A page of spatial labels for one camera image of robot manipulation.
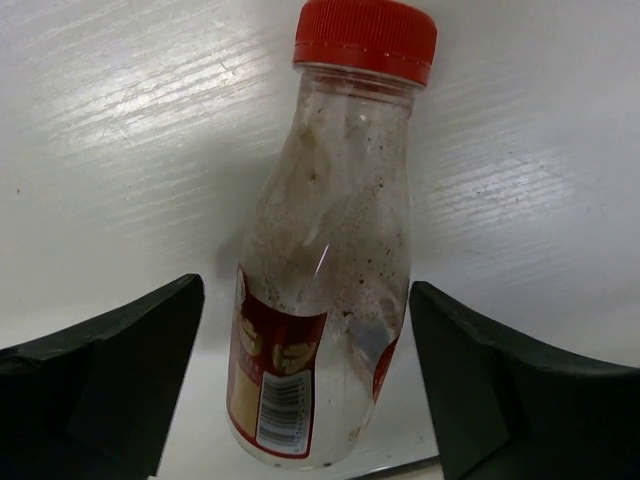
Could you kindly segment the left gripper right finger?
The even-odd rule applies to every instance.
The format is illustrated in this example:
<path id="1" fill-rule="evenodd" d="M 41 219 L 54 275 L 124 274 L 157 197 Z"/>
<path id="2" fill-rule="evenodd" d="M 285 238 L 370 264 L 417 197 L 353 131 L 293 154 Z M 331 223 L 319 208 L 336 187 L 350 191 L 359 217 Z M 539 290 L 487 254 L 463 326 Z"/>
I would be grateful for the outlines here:
<path id="1" fill-rule="evenodd" d="M 635 479 L 639 371 L 551 346 L 415 283 L 421 373 L 448 479 Z"/>

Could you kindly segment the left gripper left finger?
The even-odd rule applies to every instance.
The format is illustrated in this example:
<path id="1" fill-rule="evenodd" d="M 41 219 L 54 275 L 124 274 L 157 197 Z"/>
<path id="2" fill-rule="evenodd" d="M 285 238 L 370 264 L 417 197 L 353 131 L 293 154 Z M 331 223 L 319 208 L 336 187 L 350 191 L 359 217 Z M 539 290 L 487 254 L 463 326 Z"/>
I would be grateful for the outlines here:
<path id="1" fill-rule="evenodd" d="M 184 275 L 1 351 L 4 479 L 157 475 L 204 306 Z"/>

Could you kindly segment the red cap bottle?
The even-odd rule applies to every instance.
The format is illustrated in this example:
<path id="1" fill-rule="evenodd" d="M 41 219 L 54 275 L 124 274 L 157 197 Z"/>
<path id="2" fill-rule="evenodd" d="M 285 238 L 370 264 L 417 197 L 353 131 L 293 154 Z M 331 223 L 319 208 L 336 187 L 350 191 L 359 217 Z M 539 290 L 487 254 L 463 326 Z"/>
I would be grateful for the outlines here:
<path id="1" fill-rule="evenodd" d="M 226 408 L 280 468 L 348 456 L 376 406 L 411 274 L 407 137 L 437 28 L 399 1 L 308 1 L 297 105 L 242 238 Z"/>

